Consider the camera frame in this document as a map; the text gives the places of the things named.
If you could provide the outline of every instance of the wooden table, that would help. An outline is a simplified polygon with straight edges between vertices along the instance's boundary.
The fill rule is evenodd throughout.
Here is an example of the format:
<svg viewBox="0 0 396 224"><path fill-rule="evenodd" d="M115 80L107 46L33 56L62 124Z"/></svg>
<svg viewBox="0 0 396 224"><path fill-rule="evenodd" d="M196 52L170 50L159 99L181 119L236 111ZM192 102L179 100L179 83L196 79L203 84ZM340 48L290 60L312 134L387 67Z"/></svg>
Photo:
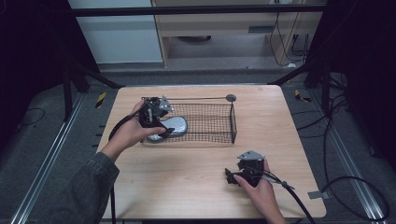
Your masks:
<svg viewBox="0 0 396 224"><path fill-rule="evenodd" d="M181 142L137 144L117 160L115 184L117 218L259 218L249 197L229 185L224 168L237 172L236 158L253 149L268 160L271 172L295 187L312 217L326 214L323 201L310 200L318 190L294 123L278 86L169 86L119 90L100 143L107 142L115 124L131 112L142 96L168 98L222 97L234 94L237 136L235 144ZM297 202L274 184L285 217L304 217ZM111 218L110 206L104 218Z"/></svg>

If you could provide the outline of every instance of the gray floor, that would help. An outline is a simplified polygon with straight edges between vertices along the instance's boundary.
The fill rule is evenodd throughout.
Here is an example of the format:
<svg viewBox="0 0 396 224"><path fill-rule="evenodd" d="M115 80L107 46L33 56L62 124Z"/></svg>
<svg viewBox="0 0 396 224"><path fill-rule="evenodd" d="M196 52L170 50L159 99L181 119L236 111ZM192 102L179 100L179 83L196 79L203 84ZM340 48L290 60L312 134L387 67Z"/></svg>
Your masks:
<svg viewBox="0 0 396 224"><path fill-rule="evenodd" d="M207 42L196 40L175 39L170 51L170 61L166 68L144 69L136 68L132 73L104 73L104 76L121 84L134 85L189 85L189 84L264 84L287 74L291 68L279 66L271 57L271 50L263 36L212 36ZM235 48L244 43L244 47ZM294 78L282 86L290 113L296 127L302 127L318 118L320 111L315 103L298 100L294 90L302 89L304 75ZM92 88L88 94L83 94L81 109L75 123L65 139L64 145L48 179L36 199L29 221L37 220L51 201L68 182L77 169L96 151L100 141L103 125L106 124L108 114L116 97L116 90L104 86L89 78ZM94 108L98 95L105 91L106 99L101 108ZM315 98L318 92L312 90L309 97ZM340 94L332 90L332 96ZM0 219L5 223L16 212L23 197L28 191L35 174L45 159L51 143L59 132L64 115L62 86L44 91L35 97L31 107L41 108L26 112L24 124L21 126L9 144L12 153L1 158L0 163ZM347 111L347 107L340 108L333 115L333 129L343 140L352 160L355 162L362 176L375 184L387 198L390 205L388 223L396 223L394 207L396 205L396 175L382 158L370 156L368 145L361 134L356 121ZM306 156L310 162L315 179L320 188L325 185L323 169L323 137L309 137L321 135L325 130L325 123L299 131ZM336 142L328 136L326 155L330 179L347 175L342 156ZM361 199L350 181L344 181L333 187L333 191L346 204L365 216ZM316 219L317 223L370 223L351 215L334 197L325 200L327 215ZM181 223L208 223L208 221L180 221ZM209 223L256 223L257 221L215 220Z"/></svg>

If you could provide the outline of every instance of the black cable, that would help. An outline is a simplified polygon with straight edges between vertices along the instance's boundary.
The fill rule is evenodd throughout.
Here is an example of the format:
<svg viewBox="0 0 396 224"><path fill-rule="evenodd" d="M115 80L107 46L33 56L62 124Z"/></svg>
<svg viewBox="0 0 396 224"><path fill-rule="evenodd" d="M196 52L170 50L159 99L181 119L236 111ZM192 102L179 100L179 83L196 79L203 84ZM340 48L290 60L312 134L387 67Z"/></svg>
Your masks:
<svg viewBox="0 0 396 224"><path fill-rule="evenodd" d="M295 44L297 42L298 36L299 35L293 35L293 43L291 45L291 52L293 53L294 56L302 57L301 61L304 64L305 63L305 59L306 59L305 55L308 54L309 35L305 35L305 42L304 42L303 49L296 50L296 49L294 49L294 46L295 46Z"/></svg>
<svg viewBox="0 0 396 224"><path fill-rule="evenodd" d="M329 121L328 121L328 123L327 123L327 125L326 125L326 129L325 129L325 133L324 133L324 138L323 138L323 166L324 166L324 173L325 173L325 178L326 178L326 186L321 190L321 192L323 193L326 189L329 189L329 190L331 191L331 193L332 193L332 196L337 200L337 202L339 202L341 205L343 205L343 206L345 207L345 209L348 210L350 213L354 214L355 216L357 216L357 217L359 217L359 218L361 218L361 219L363 219L363 220L372 221L372 222L384 221L384 220L386 220L386 219L388 218L389 213L390 213L390 211L389 211L389 210L390 210L390 209L389 209L389 204L388 204L388 202L386 201L384 195L383 195L373 184L371 184L370 182L368 182L368 181L366 181L366 180L364 180L364 179L362 179L362 178L359 178L359 177L356 177L356 176L349 176L349 175L340 176L340 177L338 177L338 178L335 178L333 181L329 181L329 172L328 172L328 169L327 169L327 156L326 156L326 155L327 155L327 147L326 147L326 145L327 145L327 144L326 144L326 142L327 142L327 133L329 132L330 128L332 127L332 113L333 113L336 109L339 109L342 105L345 105L346 100L343 100L343 101L337 103L336 105L334 105L335 100L336 100L338 97L341 97L341 96L343 96L343 95L344 95L344 94L340 94L340 95L338 95L337 97L335 97L335 98L332 100L331 109L330 109L330 113L329 113L329 116L328 116ZM363 182L363 183L366 183L371 189L373 189L373 190L377 193L377 195L381 198L381 200L384 202L384 205L385 205L385 208L386 208L386 212L385 212L384 216L382 216L381 218L370 218L370 217L366 217L366 216L363 216L363 215L359 214L358 212L354 211L354 210L353 210L352 208L350 208L349 206L347 206L347 205L346 205L346 204L334 193L334 191L333 191L332 188L331 188L331 185L332 185L332 184L334 184L334 183L336 183L336 182L338 182L338 181L340 181L340 180L343 180L343 179L355 179L355 180L359 180L359 181L361 181L361 182Z"/></svg>
<svg viewBox="0 0 396 224"><path fill-rule="evenodd" d="M226 97L204 97L204 98L168 98L168 101L171 100L216 100L216 99L226 99Z"/></svg>
<svg viewBox="0 0 396 224"><path fill-rule="evenodd" d="M292 26L291 29L294 29L295 23L296 23L296 21L294 21L294 24L293 24L293 26ZM284 44L284 42L283 42L282 35L280 34L280 30L279 30L279 12L277 12L277 13L276 13L276 21L275 21L275 24L274 24L274 28L273 28L273 30L272 30L272 32L271 32L270 39L269 39L269 41L270 41L270 46L271 46L271 50L272 50L272 52L274 53L276 63L277 63L278 65L280 65L280 66L286 65L286 64L282 64L282 63L280 63L280 62L277 61L276 53L275 53L274 48L273 48L273 46L272 46L272 37L273 37L274 31L275 31L276 28L277 28L277 31L278 31L278 33L279 33L280 42L282 43L283 52L284 52L284 54L286 55L286 57L290 60L290 63L297 63L297 62L299 62L300 60L293 60L293 59L291 59L291 58L288 56L288 53L286 52L286 47L285 47L285 44Z"/></svg>
<svg viewBox="0 0 396 224"><path fill-rule="evenodd" d="M318 57L319 53L323 53L324 50L326 50L324 47L326 47L326 45L332 40L333 36L337 34L337 32L340 30L341 26L346 22L346 20L349 18L349 16L352 14L353 10L355 9L356 5L358 4L359 0L356 0L354 5L351 7L351 9L348 11L348 13L345 15L345 17L340 21L340 23L333 29L333 31L327 36L327 38L322 41L322 43L316 48L315 51L313 51L312 53L310 53L306 58L305 61L311 61L314 60L316 58L321 58ZM285 83L286 81L288 81L289 79L296 77L297 75L301 74L302 72L306 72L307 67L298 67L295 71L275 80L272 82L269 82L268 84L275 84L275 85L281 85L283 83Z"/></svg>
<svg viewBox="0 0 396 224"><path fill-rule="evenodd" d="M302 130L302 129L309 128L309 127L313 126L314 124L320 122L321 120L325 119L326 117L327 117L326 115L323 115L320 119L317 119L317 120L315 120L314 122L309 123L309 124L307 124L307 125L305 125L305 126L303 126L303 127L297 128L297 131L300 131L300 130Z"/></svg>
<svg viewBox="0 0 396 224"><path fill-rule="evenodd" d="M320 135L312 135L312 136L299 136L300 138L316 138L316 137L322 137L322 136L324 136L324 133L323 134L320 134Z"/></svg>
<svg viewBox="0 0 396 224"><path fill-rule="evenodd" d="M340 73L340 78L341 78L341 83L343 83L344 84L344 86L347 86L347 84L345 84L345 82L344 82L344 79L343 79L343 74L342 73Z"/></svg>
<svg viewBox="0 0 396 224"><path fill-rule="evenodd" d="M347 86L344 84L342 80L340 81L337 78L333 77L332 75L330 75L330 79L338 90L345 91L347 89Z"/></svg>
<svg viewBox="0 0 396 224"><path fill-rule="evenodd" d="M283 188L285 188L290 194L291 196L294 198L294 200L297 202L297 204L300 205L301 209L303 209L306 217L308 218L308 220L311 223L315 223L315 220L311 217L311 214L309 214L308 210L306 210L303 202L301 202L300 198L297 196L297 194L294 192L294 190L292 190L289 185L282 185Z"/></svg>
<svg viewBox="0 0 396 224"><path fill-rule="evenodd" d="M113 138L114 134L117 132L117 130L122 126L122 124L128 122L130 119L136 116L137 113L142 110L144 105L140 106L139 109L137 109L134 113L127 115L125 118L120 120L116 126L114 126L113 130L111 131L110 135L108 136L108 141ZM110 190L110 206L111 206L111 223L112 224L117 224L116 220L116 196L115 196L115 191L114 191L114 185L111 187Z"/></svg>
<svg viewBox="0 0 396 224"><path fill-rule="evenodd" d="M30 108L30 109L26 110L26 112L27 112L27 111L31 111L31 110L41 110L41 112L42 112L41 117L38 118L38 119L35 120L35 121L29 122L29 123L23 123L23 124L21 124L21 126L28 126L28 125L36 124L36 123L38 123L40 120L42 120L42 119L44 118L44 116L46 115L46 111L45 111L44 109L38 108L38 107Z"/></svg>
<svg viewBox="0 0 396 224"><path fill-rule="evenodd" d="M251 167L245 167L245 169L249 169L249 170L257 172L261 175L268 176L268 177L272 178L275 183L280 184L284 189L286 189L288 191L288 193L290 193L290 195L294 198L294 200L297 202L297 204L300 205L301 209L304 211L304 213L305 213L306 217L309 219L309 221L313 224L316 223L315 220L312 218L311 214L309 214L309 212L306 209L303 202L301 202L300 198L294 192L294 188L291 187L286 181L280 180L276 175L274 175L273 173L266 171L266 170L260 171L260 170L257 170L255 168L251 168Z"/></svg>
<svg viewBox="0 0 396 224"><path fill-rule="evenodd" d="M333 185L336 182L339 182L341 180L345 180L345 179L353 179L353 180L358 180L360 182L365 183L366 185L368 185L371 189L373 189L377 195L381 198L381 200L384 202L385 204L385 214L384 216L382 216L381 218L370 218L370 217L366 217L366 216L362 216L359 213L355 212L352 208L350 208L349 206L347 206L344 202L342 202L338 196L336 196L335 194L333 194L334 198L341 204L343 205L346 210L348 210L350 213L354 214L357 217L360 217L361 219L364 219L366 221L371 221L371 222L379 222L379 221L384 221L388 218L389 213L390 213L390 208L389 208L389 204L385 198L385 196L381 193L381 191L375 187L375 185L373 185L372 183L368 182L367 180L364 180L362 178L356 177L356 176L351 176L351 175L344 175L344 176L340 176L338 178L335 178L334 180L332 180L331 182L327 183L325 187L323 187L323 189L321 190L321 192L323 193L326 189L328 189L331 185Z"/></svg>
<svg viewBox="0 0 396 224"><path fill-rule="evenodd" d="M298 115L298 114L305 114L305 113L312 113L312 112L319 112L318 110L306 110L306 111L300 111L300 112L294 112L291 113L291 115Z"/></svg>
<svg viewBox="0 0 396 224"><path fill-rule="evenodd" d="M298 219L296 222L294 222L293 224L299 224L300 222L302 222L304 219L303 218L300 218L300 219Z"/></svg>

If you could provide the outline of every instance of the white cabinet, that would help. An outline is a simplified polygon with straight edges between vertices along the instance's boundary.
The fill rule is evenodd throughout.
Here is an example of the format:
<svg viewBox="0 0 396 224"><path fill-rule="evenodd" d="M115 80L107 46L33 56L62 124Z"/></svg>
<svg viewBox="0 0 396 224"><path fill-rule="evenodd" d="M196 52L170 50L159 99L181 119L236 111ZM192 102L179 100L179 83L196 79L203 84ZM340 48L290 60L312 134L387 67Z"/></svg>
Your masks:
<svg viewBox="0 0 396 224"><path fill-rule="evenodd" d="M151 7L149 0L69 0L72 8ZM81 17L78 23L98 64L161 63L153 16Z"/></svg>

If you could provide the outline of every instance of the person's right hand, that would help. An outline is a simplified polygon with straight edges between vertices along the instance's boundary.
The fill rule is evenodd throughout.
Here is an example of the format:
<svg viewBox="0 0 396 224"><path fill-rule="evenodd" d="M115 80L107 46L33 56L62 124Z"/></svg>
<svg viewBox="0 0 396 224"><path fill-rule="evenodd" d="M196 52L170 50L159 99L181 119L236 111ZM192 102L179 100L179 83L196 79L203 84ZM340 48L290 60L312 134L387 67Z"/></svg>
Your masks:
<svg viewBox="0 0 396 224"><path fill-rule="evenodd" d="M264 161L264 170L270 171L267 160ZM253 188L243 177L233 176L245 190L256 209L262 213L269 224L286 223L276 202L273 186L267 180L261 179L256 188Z"/></svg>

